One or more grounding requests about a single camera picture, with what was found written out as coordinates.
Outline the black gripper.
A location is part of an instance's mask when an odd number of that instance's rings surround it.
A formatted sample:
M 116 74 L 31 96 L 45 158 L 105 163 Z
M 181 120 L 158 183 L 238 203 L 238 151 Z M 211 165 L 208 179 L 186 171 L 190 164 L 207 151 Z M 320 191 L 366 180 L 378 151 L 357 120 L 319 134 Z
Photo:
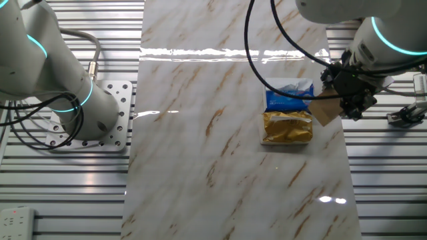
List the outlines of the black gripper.
M 334 89 L 334 97 L 341 99 L 341 117 L 357 121 L 363 118 L 363 112 L 377 104 L 377 99 L 373 96 L 379 92 L 378 88 L 352 73 L 352 69 L 341 65 L 326 67 L 320 79 L 323 90 Z

